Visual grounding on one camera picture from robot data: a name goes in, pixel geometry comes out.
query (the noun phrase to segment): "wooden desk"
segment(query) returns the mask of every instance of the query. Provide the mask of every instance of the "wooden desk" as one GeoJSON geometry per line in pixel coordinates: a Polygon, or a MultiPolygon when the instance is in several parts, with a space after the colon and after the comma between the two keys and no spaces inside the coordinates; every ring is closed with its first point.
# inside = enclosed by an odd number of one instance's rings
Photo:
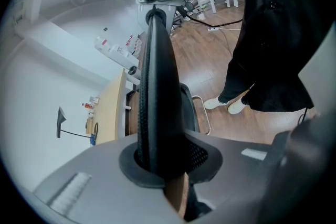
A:
{"type": "Polygon", "coordinates": [[[110,82],[100,93],[99,103],[93,114],[92,132],[98,122],[98,135],[96,145],[118,139],[118,136],[125,136],[123,127],[123,103],[125,100],[126,85],[125,69],[110,82]]]}

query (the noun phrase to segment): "white sneaker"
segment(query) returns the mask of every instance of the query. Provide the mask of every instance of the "white sneaker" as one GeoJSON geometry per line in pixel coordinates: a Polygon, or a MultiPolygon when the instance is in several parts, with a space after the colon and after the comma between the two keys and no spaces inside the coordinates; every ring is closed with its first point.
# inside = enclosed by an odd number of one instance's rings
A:
{"type": "Polygon", "coordinates": [[[206,109],[214,109],[218,106],[227,105],[227,104],[229,104],[229,102],[226,102],[226,103],[219,102],[218,97],[213,98],[213,99],[209,99],[209,100],[204,102],[204,106],[205,106],[206,109]]]}
{"type": "Polygon", "coordinates": [[[229,107],[228,107],[228,112],[230,114],[238,114],[240,111],[242,111],[244,109],[244,107],[246,107],[247,105],[242,103],[242,98],[240,98],[238,101],[232,103],[229,107]]]}

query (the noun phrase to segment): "blue object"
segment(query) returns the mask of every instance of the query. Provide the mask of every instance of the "blue object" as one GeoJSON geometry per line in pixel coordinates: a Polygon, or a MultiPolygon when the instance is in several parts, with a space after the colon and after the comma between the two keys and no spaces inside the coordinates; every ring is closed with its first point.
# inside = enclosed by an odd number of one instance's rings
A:
{"type": "Polygon", "coordinates": [[[95,146],[96,145],[96,140],[95,140],[95,135],[94,134],[91,134],[91,137],[90,137],[90,144],[95,146]]]}

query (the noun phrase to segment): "black lamp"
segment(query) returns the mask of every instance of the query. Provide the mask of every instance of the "black lamp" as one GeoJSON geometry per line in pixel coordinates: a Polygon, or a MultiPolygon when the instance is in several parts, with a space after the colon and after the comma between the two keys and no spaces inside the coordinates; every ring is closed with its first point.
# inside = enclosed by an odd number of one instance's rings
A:
{"type": "Polygon", "coordinates": [[[64,123],[64,121],[66,121],[66,120],[67,119],[64,116],[63,109],[59,106],[58,107],[58,115],[57,115],[57,133],[56,133],[56,137],[57,138],[61,138],[61,131],[65,132],[65,133],[68,133],[68,134],[73,134],[73,135],[77,135],[77,136],[91,138],[90,136],[80,135],[80,134],[74,134],[74,133],[70,133],[70,132],[62,130],[61,129],[61,124],[64,123]]]}

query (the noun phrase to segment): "power strip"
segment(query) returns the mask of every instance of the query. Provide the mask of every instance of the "power strip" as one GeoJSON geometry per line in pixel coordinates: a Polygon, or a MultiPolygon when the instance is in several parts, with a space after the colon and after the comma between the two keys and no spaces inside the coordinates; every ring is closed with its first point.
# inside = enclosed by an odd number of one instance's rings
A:
{"type": "Polygon", "coordinates": [[[215,32],[215,31],[219,31],[218,27],[209,27],[208,32],[215,32]]]}

